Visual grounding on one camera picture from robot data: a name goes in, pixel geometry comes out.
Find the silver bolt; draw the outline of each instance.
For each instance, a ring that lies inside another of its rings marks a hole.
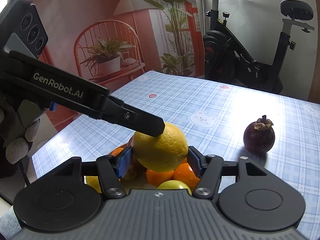
[[[196,189],[196,193],[200,196],[210,195],[211,191],[205,187],[200,187]]]
[[[108,189],[108,194],[111,196],[120,196],[124,193],[124,191],[118,187],[112,187]]]
[[[130,119],[130,117],[131,117],[131,115],[130,115],[129,112],[126,112],[126,113],[124,114],[124,119],[128,120],[128,119]]]

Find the white plant pot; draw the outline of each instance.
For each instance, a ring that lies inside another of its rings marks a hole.
[[[98,64],[100,71],[104,75],[120,70],[120,57]]]

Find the green apple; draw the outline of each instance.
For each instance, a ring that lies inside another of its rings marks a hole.
[[[192,195],[191,189],[188,187],[187,184],[183,183],[180,180],[168,180],[162,184],[160,184],[157,189],[187,189],[189,194]]]

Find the mangosteen calyx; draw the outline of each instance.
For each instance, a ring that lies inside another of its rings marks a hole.
[[[267,119],[267,116],[264,115],[262,118],[259,118],[254,125],[254,129],[258,131],[270,130],[273,122],[270,119]]]

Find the lampshade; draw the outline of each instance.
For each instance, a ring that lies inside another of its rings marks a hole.
[[[156,9],[144,0],[120,0],[113,15],[119,15],[128,12],[140,11],[144,9]]]

